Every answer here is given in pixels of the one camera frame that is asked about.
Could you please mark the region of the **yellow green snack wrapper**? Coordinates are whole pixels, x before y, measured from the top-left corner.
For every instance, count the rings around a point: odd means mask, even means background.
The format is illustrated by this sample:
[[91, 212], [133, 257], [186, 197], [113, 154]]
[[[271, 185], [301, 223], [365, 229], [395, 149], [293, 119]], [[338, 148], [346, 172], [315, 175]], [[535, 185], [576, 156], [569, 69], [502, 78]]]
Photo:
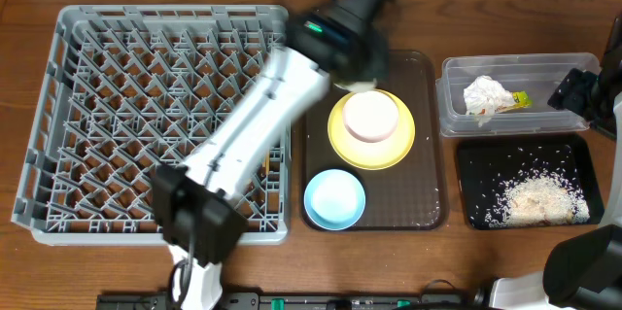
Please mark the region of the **yellow green snack wrapper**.
[[510, 92], [501, 99], [495, 112], [504, 113], [518, 109], [530, 108], [532, 105], [533, 101], [526, 91]]

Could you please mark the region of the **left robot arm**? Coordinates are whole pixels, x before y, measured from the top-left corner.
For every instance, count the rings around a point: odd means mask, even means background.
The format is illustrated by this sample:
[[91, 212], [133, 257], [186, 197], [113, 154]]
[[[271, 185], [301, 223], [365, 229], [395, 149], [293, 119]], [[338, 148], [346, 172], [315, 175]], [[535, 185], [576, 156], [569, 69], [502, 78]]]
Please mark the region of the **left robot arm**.
[[334, 7], [287, 24], [256, 83], [217, 130], [179, 166], [152, 175], [155, 222], [174, 257], [171, 309], [211, 309], [220, 268], [248, 229], [237, 209], [251, 176], [292, 121], [331, 85], [361, 91], [376, 85], [388, 48], [375, 26], [379, 12]]

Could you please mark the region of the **white cup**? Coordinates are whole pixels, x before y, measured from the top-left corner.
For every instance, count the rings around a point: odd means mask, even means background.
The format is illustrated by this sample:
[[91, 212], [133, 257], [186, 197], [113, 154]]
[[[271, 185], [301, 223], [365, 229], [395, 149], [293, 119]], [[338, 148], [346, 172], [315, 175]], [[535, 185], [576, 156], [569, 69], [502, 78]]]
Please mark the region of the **white cup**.
[[377, 81], [375, 79], [371, 81], [357, 81], [357, 82], [346, 81], [346, 80], [335, 80], [333, 83], [335, 86], [343, 90], [346, 90], [348, 92], [354, 92], [354, 93], [370, 91], [377, 87]]

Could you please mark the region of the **pink shallow bowl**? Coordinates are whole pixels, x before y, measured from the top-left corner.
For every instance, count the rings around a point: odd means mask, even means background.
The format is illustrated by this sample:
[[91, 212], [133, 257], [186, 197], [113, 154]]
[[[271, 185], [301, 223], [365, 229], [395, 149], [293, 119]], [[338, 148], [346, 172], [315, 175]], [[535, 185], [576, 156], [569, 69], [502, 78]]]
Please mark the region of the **pink shallow bowl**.
[[371, 90], [352, 95], [343, 106], [342, 118], [345, 128], [356, 139], [377, 143], [395, 132], [399, 115], [390, 96]]

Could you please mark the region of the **light blue bowl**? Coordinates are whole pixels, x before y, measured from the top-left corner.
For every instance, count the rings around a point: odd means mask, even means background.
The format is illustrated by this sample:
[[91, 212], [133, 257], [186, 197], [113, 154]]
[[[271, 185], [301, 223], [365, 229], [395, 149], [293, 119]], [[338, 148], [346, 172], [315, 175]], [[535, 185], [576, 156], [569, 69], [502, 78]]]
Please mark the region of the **light blue bowl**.
[[316, 227], [339, 231], [348, 229], [362, 217], [366, 204], [361, 181], [341, 169], [328, 169], [316, 174], [307, 184], [303, 208]]

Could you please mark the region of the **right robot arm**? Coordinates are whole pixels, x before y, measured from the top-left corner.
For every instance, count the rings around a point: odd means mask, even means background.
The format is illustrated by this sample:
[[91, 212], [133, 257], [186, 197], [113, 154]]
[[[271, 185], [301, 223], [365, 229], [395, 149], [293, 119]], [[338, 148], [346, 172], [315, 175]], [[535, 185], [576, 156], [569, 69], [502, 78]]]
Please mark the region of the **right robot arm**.
[[555, 246], [544, 270], [494, 281], [484, 309], [621, 307], [621, 17], [616, 17], [597, 74], [570, 70], [548, 100], [616, 143], [610, 194], [599, 227]]

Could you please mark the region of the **wooden chopstick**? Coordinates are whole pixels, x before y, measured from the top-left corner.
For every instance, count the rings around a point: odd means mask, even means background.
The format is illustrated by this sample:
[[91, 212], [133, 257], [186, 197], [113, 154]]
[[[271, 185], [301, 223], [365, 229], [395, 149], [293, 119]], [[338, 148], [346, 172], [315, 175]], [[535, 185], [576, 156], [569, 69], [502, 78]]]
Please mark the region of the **wooden chopstick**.
[[266, 157], [265, 157], [265, 160], [264, 160], [264, 165], [263, 165], [264, 174], [265, 174], [266, 178], [269, 177], [269, 175], [270, 175], [270, 161], [271, 161], [270, 159], [271, 159], [270, 158], [270, 152], [268, 152], [266, 154]]

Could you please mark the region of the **white tissue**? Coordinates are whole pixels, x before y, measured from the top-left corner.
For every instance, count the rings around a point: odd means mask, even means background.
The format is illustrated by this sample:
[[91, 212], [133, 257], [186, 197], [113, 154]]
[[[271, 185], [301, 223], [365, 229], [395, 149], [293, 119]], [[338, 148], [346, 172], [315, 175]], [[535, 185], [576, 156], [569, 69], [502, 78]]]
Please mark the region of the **white tissue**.
[[513, 94], [490, 76], [477, 77], [463, 90], [466, 113], [474, 115], [478, 126], [490, 121], [495, 113], [513, 107]]

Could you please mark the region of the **yellow round plate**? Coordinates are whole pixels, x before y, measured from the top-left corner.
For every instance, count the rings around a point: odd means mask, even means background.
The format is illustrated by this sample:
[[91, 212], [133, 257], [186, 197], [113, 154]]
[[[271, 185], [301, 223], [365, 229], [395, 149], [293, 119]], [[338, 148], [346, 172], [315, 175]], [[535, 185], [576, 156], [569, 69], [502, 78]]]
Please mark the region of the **yellow round plate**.
[[343, 96], [328, 117], [328, 138], [335, 152], [349, 164], [365, 170], [381, 170], [400, 162], [410, 151], [415, 139], [415, 122], [408, 107], [395, 95], [382, 89], [373, 89], [390, 96], [398, 107], [398, 125], [386, 140], [366, 143], [356, 139], [345, 128], [342, 109], [355, 93]]

